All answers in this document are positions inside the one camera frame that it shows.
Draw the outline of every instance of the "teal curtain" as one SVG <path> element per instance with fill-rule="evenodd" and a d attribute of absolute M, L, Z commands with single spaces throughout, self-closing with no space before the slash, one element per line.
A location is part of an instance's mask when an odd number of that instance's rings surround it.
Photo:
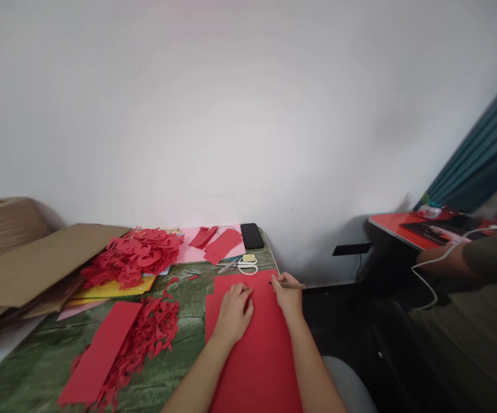
<path fill-rule="evenodd" d="M 430 200 L 472 213 L 497 191 L 497 98 L 427 190 Z"/>

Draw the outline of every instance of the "small plant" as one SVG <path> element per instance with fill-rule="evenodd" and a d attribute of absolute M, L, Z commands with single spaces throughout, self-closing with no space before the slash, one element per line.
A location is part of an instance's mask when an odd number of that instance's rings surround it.
<path fill-rule="evenodd" d="M 422 196 L 422 203 L 425 205 L 430 205 L 430 195 L 428 195 L 426 192 Z"/>

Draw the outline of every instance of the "smartphone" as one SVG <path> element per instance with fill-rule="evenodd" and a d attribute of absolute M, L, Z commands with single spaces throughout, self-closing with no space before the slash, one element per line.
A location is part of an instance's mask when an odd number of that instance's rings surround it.
<path fill-rule="evenodd" d="M 257 250 L 264 247 L 264 240 L 256 224 L 241 224 L 244 247 L 247 250 Z"/>

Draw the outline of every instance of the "person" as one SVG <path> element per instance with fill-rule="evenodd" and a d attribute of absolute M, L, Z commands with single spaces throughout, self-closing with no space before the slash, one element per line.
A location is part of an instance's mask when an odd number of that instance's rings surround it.
<path fill-rule="evenodd" d="M 417 263 L 437 259 L 449 247 L 423 251 Z M 483 283 L 476 291 L 450 294 L 445 306 L 409 316 L 459 393 L 476 411 L 497 411 L 497 235 L 458 244 L 445 259 L 421 269 Z"/>
<path fill-rule="evenodd" d="M 283 280 L 292 283 L 298 281 L 287 272 L 279 278 L 272 275 L 271 279 L 290 333 L 304 413 L 376 413 L 370 395 L 356 373 L 339 359 L 321 358 L 302 315 L 302 292 L 299 289 L 283 288 L 279 283 Z M 235 343 L 243 337 L 254 312 L 258 311 L 250 299 L 252 292 L 252 289 L 240 283 L 232 286 L 224 295 L 211 338 L 161 413 L 208 412 L 227 357 Z M 243 312 L 247 300 L 247 309 Z M 342 385 L 340 391 L 343 396 L 335 384 Z"/>

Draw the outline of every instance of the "twine roll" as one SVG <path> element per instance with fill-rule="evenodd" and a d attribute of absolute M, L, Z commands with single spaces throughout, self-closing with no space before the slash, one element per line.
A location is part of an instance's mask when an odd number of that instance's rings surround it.
<path fill-rule="evenodd" d="M 0 199 L 0 254 L 49 234 L 48 225 L 32 199 Z"/>

